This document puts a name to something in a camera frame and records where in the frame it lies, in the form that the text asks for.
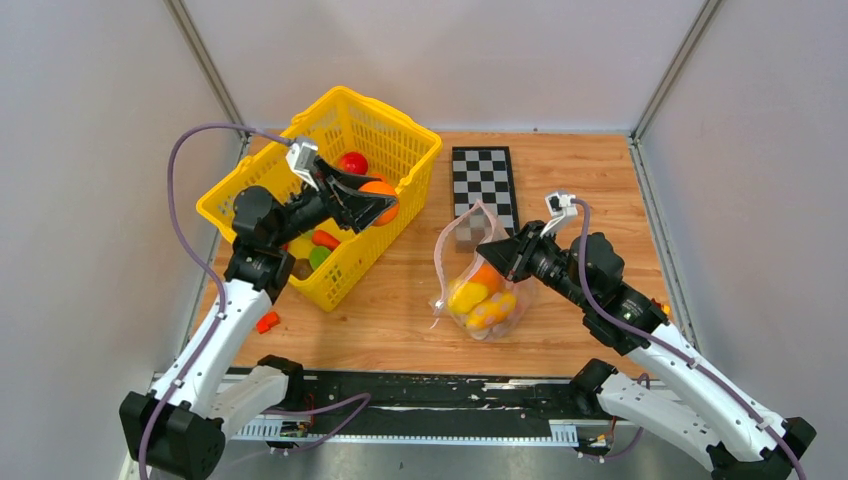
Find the clear zip top bag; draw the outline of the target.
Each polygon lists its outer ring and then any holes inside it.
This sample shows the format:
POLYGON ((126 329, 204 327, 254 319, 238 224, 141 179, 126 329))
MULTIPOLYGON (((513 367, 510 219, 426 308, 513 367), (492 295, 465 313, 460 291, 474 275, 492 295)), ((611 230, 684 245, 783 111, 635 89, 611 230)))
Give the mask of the clear zip top bag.
POLYGON ((492 209, 477 200, 439 234, 433 262, 440 291, 430 301, 437 322, 451 319, 477 341, 504 337, 532 304, 535 286, 504 279, 476 252, 482 243, 505 240, 507 232, 492 209))

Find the yellow orange mango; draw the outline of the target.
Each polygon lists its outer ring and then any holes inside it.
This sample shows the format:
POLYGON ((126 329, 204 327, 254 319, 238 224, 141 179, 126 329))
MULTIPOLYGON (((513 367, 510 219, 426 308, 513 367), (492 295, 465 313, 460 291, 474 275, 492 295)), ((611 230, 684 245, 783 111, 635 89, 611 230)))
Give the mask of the yellow orange mango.
POLYGON ((496 293, 468 313, 465 327, 470 331, 492 328, 506 321, 514 312, 516 305, 517 297, 511 292, 496 293))

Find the yellow plastic basket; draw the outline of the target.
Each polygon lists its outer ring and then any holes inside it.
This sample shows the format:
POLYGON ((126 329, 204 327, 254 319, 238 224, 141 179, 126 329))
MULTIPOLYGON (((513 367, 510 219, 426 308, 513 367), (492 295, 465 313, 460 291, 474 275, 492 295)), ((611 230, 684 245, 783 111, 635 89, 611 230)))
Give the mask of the yellow plastic basket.
POLYGON ((199 214, 234 246, 228 278, 244 277, 277 298, 282 246, 323 230, 340 244, 313 273, 291 284, 324 311, 333 310, 406 229, 427 201, 442 139, 377 99, 337 86, 293 117, 285 136, 317 146, 311 186, 285 161, 287 146, 271 142, 239 165, 198 202, 199 214), (398 213, 385 226, 366 226, 370 212, 358 187, 385 176, 398 213))

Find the yellow lemon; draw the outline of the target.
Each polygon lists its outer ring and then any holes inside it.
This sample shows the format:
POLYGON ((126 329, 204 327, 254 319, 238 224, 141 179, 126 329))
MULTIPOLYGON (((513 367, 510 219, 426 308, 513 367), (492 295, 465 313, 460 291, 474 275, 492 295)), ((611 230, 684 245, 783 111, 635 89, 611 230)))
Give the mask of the yellow lemon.
POLYGON ((453 315, 465 315, 486 300, 488 296, 488 290, 485 286, 470 281, 457 280, 449 285, 447 307, 453 315))

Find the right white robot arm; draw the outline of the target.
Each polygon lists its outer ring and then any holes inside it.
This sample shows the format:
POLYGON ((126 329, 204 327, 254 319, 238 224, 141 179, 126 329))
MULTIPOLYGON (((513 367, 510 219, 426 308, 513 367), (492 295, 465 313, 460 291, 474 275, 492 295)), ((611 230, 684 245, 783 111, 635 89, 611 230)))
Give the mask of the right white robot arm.
POLYGON ((816 436, 811 424, 770 410, 706 360, 654 301, 624 282, 625 262, 602 233, 582 232, 562 249, 543 227, 529 222, 476 251, 505 279, 533 277, 568 299, 593 337, 677 397, 670 400, 592 359, 572 380, 577 413, 629 420, 687 453, 714 479, 806 476, 800 459, 816 436))

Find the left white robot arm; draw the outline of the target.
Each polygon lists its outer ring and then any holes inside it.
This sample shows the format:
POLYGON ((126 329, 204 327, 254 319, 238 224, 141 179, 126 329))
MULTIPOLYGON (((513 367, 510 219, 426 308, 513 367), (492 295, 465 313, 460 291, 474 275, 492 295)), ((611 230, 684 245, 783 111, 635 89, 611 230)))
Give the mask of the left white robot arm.
POLYGON ((246 337, 288 283, 295 258, 286 244, 332 219, 360 233, 396 216, 395 189, 376 178, 338 170, 323 159, 304 173, 300 193, 280 202, 254 185, 234 199, 233 253, 213 280, 218 300, 172 367, 146 394, 130 392, 119 416, 141 478, 150 468, 206 479, 226 443, 272 406, 298 411, 306 400, 300 365, 267 356, 226 390, 219 388, 246 337))

